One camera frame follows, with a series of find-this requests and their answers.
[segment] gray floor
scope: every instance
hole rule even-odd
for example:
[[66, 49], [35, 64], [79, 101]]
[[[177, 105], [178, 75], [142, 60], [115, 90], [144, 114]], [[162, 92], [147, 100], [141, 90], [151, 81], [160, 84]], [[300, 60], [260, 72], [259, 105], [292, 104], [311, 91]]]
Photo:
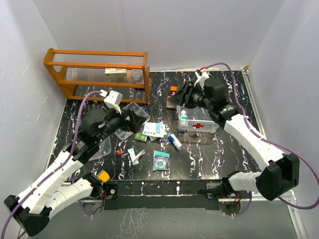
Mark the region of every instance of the gray floor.
[[285, 204], [253, 201], [249, 210], [235, 219], [204, 209], [128, 209], [103, 211], [91, 220], [73, 204], [33, 238], [296, 239], [297, 235]]

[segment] clear plastic container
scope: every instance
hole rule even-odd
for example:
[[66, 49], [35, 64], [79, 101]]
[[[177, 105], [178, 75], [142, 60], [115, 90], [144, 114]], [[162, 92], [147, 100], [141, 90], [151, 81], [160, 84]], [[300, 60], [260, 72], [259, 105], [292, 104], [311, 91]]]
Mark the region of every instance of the clear plastic container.
[[[123, 108], [124, 110], [129, 109], [129, 110], [133, 110], [137, 116], [143, 116], [146, 117], [146, 121], [148, 122], [150, 120], [150, 115], [148, 113], [146, 113], [138, 104], [136, 104], [135, 102], [129, 103], [127, 106], [125, 106]], [[131, 136], [133, 133], [132, 132], [126, 132], [123, 131], [121, 129], [118, 129], [115, 131], [115, 135], [120, 139], [120, 140], [125, 140], [127, 139], [129, 136]]]
[[131, 76], [133, 81], [140, 82], [142, 80], [143, 71], [138, 69], [132, 69]]
[[[187, 109], [176, 107], [178, 113], [178, 130], [215, 133], [219, 125], [211, 120], [208, 110], [200, 107]], [[187, 117], [181, 117], [181, 111], [186, 111]]]
[[110, 138], [107, 137], [106, 140], [104, 140], [103, 142], [101, 142], [99, 144], [99, 151], [97, 151], [90, 159], [89, 161], [92, 160], [97, 160], [100, 159], [106, 155], [109, 155], [111, 153], [111, 142], [110, 142]]

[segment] marble pattern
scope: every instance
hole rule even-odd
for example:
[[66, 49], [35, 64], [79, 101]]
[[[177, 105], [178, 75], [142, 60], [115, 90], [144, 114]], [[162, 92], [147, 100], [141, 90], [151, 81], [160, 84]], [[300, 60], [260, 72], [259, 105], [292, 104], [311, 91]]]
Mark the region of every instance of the marble pattern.
[[[228, 95], [231, 101], [234, 100], [232, 80], [230, 73], [226, 71], [212, 71], [210, 76], [221, 78], [228, 86]], [[88, 172], [98, 173], [106, 170], [114, 180], [197, 180], [197, 179], [218, 179], [235, 170], [243, 172], [256, 172], [259, 170], [256, 162], [248, 152], [228, 133], [218, 129], [215, 134], [208, 133], [179, 133], [177, 121], [173, 120], [173, 111], [166, 109], [166, 98], [171, 86], [181, 87], [186, 80], [194, 79], [194, 72], [154, 72], [151, 73], [152, 89], [151, 103], [141, 107], [151, 116], [150, 122], [163, 122], [169, 132], [174, 133], [183, 145], [180, 153], [175, 150], [167, 139], [157, 139], [154, 142], [140, 142], [134, 140], [134, 135], [127, 140], [121, 141], [114, 134], [110, 136], [111, 153], [100, 159], [89, 161], [72, 176], [82, 177]], [[237, 80], [237, 91], [239, 101], [245, 107], [251, 123], [257, 127], [256, 119], [244, 84], [241, 71], [235, 72]], [[107, 87], [106, 90], [119, 90]], [[83, 87], [77, 89], [77, 94], [93, 90]], [[127, 88], [124, 97], [142, 99], [144, 93], [141, 90]], [[63, 112], [59, 130], [55, 139], [54, 149], [50, 159], [52, 163], [66, 141], [70, 140], [76, 122], [76, 114], [80, 107], [80, 101], [68, 100]], [[105, 109], [102, 102], [87, 102], [84, 114], [93, 108]], [[140, 163], [133, 166], [129, 159], [127, 149], [134, 148], [138, 153], [145, 149], [146, 153], [140, 158]], [[121, 149], [124, 152], [121, 156], [116, 151]], [[153, 151], [170, 153], [168, 171], [153, 172]]]

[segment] red cross symbol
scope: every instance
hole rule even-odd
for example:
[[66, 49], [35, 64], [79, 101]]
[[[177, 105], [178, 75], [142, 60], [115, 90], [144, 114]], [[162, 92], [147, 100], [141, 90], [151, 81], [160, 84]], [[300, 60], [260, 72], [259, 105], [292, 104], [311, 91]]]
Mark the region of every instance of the red cross symbol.
[[194, 128], [201, 128], [201, 127], [204, 127], [204, 126], [201, 125], [200, 123], [197, 123], [197, 124], [193, 124], [193, 127]]

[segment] wooden rack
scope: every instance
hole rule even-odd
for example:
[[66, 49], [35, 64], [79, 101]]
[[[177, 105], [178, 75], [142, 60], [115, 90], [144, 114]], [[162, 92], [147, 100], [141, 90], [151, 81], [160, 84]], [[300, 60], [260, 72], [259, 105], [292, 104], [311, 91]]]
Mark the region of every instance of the wooden rack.
[[[150, 102], [150, 67], [147, 67], [147, 52], [78, 51], [48, 49], [43, 64], [68, 99], [82, 100], [84, 96], [74, 95], [77, 86], [131, 87], [145, 90], [145, 100], [122, 99], [124, 103]], [[105, 68], [123, 68], [127, 76], [106, 78]], [[131, 70], [143, 71], [143, 79], [132, 80]], [[104, 98], [89, 97], [90, 101]]]

